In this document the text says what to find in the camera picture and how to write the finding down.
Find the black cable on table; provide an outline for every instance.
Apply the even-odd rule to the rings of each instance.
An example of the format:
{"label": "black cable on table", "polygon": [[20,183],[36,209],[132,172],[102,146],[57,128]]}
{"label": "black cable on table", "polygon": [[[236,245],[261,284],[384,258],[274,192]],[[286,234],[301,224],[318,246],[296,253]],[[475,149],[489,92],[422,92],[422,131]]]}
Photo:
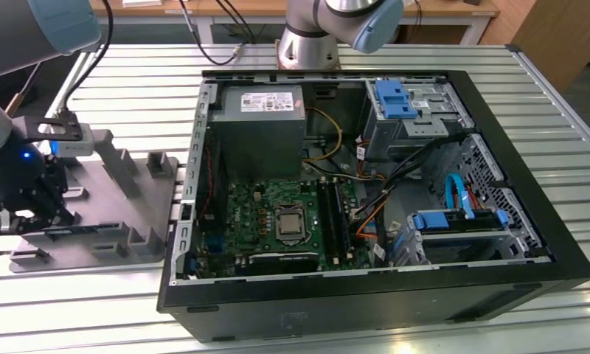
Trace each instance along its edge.
{"label": "black cable on table", "polygon": [[415,0],[415,6],[417,6],[415,24],[413,25],[411,34],[409,35],[406,43],[413,42],[413,39],[417,36],[419,29],[422,28],[422,5],[419,4],[419,0]]}
{"label": "black cable on table", "polygon": [[[229,0],[224,0],[224,1],[225,1],[225,3],[229,5],[229,7],[233,9],[236,15],[237,15],[238,18],[240,18],[240,21],[245,24],[246,31],[249,31],[249,42],[250,42],[252,44],[256,44],[256,35],[253,34],[252,29],[250,29],[250,27],[249,27],[249,24],[246,23],[245,18],[244,18],[242,15],[240,14],[238,9],[236,9],[234,5],[232,5],[232,3],[229,2]],[[216,2],[218,3],[218,5],[220,5],[221,8],[224,9],[224,11],[228,13],[229,17],[232,17],[232,19],[234,19],[234,16],[233,16],[232,13],[228,11],[228,9],[225,8],[225,6],[224,6],[222,3],[220,2],[220,0],[216,0]]]}
{"label": "black cable on table", "polygon": [[68,100],[72,97],[72,94],[74,93],[74,91],[81,86],[81,84],[85,81],[85,79],[88,78],[88,76],[90,75],[90,73],[94,70],[96,66],[98,65],[100,61],[102,60],[102,58],[104,58],[104,56],[106,54],[106,51],[109,50],[110,39],[113,38],[113,35],[114,35],[114,14],[113,14],[113,11],[110,9],[109,0],[102,0],[102,3],[105,5],[106,20],[108,20],[108,23],[109,23],[109,30],[106,31],[106,41],[105,41],[102,50],[100,51],[98,57],[96,57],[92,65],[88,67],[88,70],[85,70],[85,72],[82,73],[81,77],[78,77],[78,80],[69,87],[69,90],[65,93],[65,96],[62,98],[62,104],[61,104],[61,109],[65,110],[65,111],[68,110]]}
{"label": "black cable on table", "polygon": [[236,57],[238,57],[240,49],[242,48],[242,45],[244,45],[244,44],[240,44],[240,45],[236,47],[236,49],[234,49],[234,51],[233,51],[233,53],[232,53],[232,56],[230,56],[224,62],[216,61],[216,60],[209,56],[208,52],[205,51],[204,46],[201,45],[201,40],[200,40],[200,38],[198,38],[198,36],[197,36],[197,33],[194,33],[193,24],[192,24],[192,22],[189,21],[186,4],[184,3],[182,0],[178,0],[178,3],[181,4],[182,15],[184,15],[184,19],[186,20],[186,25],[188,25],[189,33],[190,33],[190,35],[193,36],[193,39],[194,39],[194,42],[197,43],[197,47],[198,47],[198,50],[201,51],[201,54],[204,55],[205,59],[208,59],[209,62],[210,62],[212,64],[214,64],[214,65],[217,65],[217,66],[228,65],[228,64],[236,59]]}

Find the ram slot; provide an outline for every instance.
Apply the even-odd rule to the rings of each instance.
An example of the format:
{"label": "ram slot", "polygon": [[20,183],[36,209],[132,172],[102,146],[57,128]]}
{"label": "ram slot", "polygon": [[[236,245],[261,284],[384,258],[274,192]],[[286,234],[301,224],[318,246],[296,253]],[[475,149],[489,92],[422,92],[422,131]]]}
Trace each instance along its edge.
{"label": "ram slot", "polygon": [[324,249],[325,249],[325,260],[330,263],[338,263],[338,245],[336,242],[334,234],[336,225],[333,218],[333,197],[329,192],[329,185],[326,182],[320,181],[317,183],[317,206],[318,206],[318,217],[321,222],[321,231],[324,236]]}
{"label": "ram slot", "polygon": [[350,249],[348,216],[344,211],[338,183],[333,181],[317,183],[317,204],[324,232],[325,258],[337,264],[338,259],[348,259]]}
{"label": "ram slot", "polygon": [[348,227],[348,216],[345,214],[344,198],[341,196],[340,184],[337,182],[329,182],[329,190],[333,195],[333,217],[337,227],[337,233],[334,234],[337,244],[340,245],[340,255],[345,259],[350,251],[350,233]]}

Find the white table leg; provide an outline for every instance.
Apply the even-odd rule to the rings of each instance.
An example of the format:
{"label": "white table leg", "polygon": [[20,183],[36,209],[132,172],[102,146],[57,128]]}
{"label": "white table leg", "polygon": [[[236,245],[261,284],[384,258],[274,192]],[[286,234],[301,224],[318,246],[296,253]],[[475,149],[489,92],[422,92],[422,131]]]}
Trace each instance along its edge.
{"label": "white table leg", "polygon": [[198,38],[201,44],[214,44],[214,37],[212,36],[212,16],[194,16],[194,23],[197,24]]}
{"label": "white table leg", "polygon": [[463,38],[461,39],[462,46],[474,46],[479,43],[483,36],[485,29],[490,23],[490,17],[474,17],[470,26],[465,30]]}

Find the metal table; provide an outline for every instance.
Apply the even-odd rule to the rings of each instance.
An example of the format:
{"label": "metal table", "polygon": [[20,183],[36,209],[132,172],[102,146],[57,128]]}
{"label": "metal table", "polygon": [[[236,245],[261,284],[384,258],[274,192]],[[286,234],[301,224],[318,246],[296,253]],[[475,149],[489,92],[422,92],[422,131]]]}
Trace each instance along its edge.
{"label": "metal table", "polygon": [[[270,45],[249,47],[234,67],[273,69],[274,52]],[[230,53],[232,46],[209,46],[210,55]],[[369,56],[342,47],[340,55],[345,69],[467,71],[590,259],[590,130],[527,58],[499,46],[389,46]],[[81,55],[66,83],[92,58]],[[208,67],[194,46],[113,46],[69,107],[93,128],[112,129],[116,146],[134,156],[165,150],[184,162],[204,69],[216,68]],[[161,263],[12,274],[9,251],[17,244],[18,237],[0,237],[0,352],[590,350],[590,282],[533,300],[489,322],[202,345],[169,315],[156,312]]]}

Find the yellow wire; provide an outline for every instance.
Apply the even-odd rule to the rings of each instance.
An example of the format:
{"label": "yellow wire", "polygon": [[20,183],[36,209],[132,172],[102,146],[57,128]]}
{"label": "yellow wire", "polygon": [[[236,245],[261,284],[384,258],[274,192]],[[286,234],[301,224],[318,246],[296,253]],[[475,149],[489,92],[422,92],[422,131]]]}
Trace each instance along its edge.
{"label": "yellow wire", "polygon": [[341,127],[338,126],[337,121],[321,109],[318,109],[316,107],[308,107],[306,109],[310,109],[310,110],[316,111],[317,113],[320,113],[320,115],[322,115],[330,121],[330,123],[334,125],[334,128],[337,128],[337,133],[338,133],[337,146],[333,148],[333,150],[322,156],[310,157],[309,159],[304,159],[305,162],[312,162],[312,161],[318,161],[318,160],[329,158],[341,149],[341,143],[344,142],[344,132],[341,131]]}

